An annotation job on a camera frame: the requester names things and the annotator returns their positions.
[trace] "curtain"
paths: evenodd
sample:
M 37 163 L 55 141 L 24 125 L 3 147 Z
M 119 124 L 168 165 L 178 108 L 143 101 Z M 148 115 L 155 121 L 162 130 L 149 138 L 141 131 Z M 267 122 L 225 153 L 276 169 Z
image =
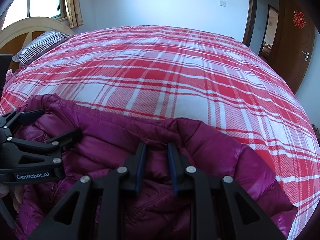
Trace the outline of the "curtain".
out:
M 79 0 L 66 0 L 66 11 L 71 29 L 83 25 Z
M 4 13 L 2 19 L 0 19 L 0 31 L 2 30 L 2 27 L 3 27 L 3 24 L 4 24 L 4 20 L 5 20 L 5 17 L 7 15 L 7 12 Z

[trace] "door handle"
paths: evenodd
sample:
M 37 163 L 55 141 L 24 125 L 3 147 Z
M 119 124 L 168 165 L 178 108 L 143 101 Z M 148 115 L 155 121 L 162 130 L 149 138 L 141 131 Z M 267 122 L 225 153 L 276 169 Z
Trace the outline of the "door handle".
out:
M 308 57 L 309 57 L 309 53 L 308 52 L 303 52 L 301 51 L 304 55 L 306 55 L 306 57 L 304 58 L 304 61 L 307 62 L 308 61 Z

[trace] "bed sheet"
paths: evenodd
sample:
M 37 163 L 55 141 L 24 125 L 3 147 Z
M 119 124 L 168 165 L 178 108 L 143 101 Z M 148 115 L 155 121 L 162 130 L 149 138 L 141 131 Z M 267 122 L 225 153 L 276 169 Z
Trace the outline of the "bed sheet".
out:
M 31 95 L 151 119 L 202 120 L 253 148 L 298 207 L 289 239 L 320 198 L 319 145 L 289 87 L 244 44 L 167 26 L 81 33 L 21 68 L 0 113 Z

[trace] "purple puffer jacket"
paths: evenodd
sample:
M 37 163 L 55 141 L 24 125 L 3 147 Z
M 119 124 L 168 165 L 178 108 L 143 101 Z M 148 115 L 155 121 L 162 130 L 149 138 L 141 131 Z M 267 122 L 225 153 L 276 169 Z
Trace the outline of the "purple puffer jacket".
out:
M 57 95 L 35 96 L 17 111 L 36 109 L 45 109 L 46 113 L 33 125 L 21 128 L 17 138 L 44 142 L 80 127 L 83 139 L 63 155 L 64 180 L 25 186 L 16 221 L 18 239 L 27 239 L 84 174 L 93 178 L 108 174 L 135 154 L 140 141 L 148 144 L 148 155 L 140 197 L 125 203 L 127 239 L 188 239 L 188 201 L 172 194 L 166 155 L 169 142 L 175 142 L 190 164 L 205 173 L 234 177 L 283 234 L 289 234 L 297 209 L 273 171 L 251 148 L 200 121 L 120 116 L 78 106 Z

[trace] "human hand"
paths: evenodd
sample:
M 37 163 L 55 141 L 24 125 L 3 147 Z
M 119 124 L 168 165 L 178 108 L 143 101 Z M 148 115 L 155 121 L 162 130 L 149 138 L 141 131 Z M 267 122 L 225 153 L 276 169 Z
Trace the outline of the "human hand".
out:
M 9 193 L 9 187 L 0 184 L 0 199 L 6 196 Z M 14 209 L 19 213 L 19 208 L 22 203 L 24 194 L 24 187 L 23 186 L 17 186 L 14 189 L 14 198 L 12 200 L 12 204 Z

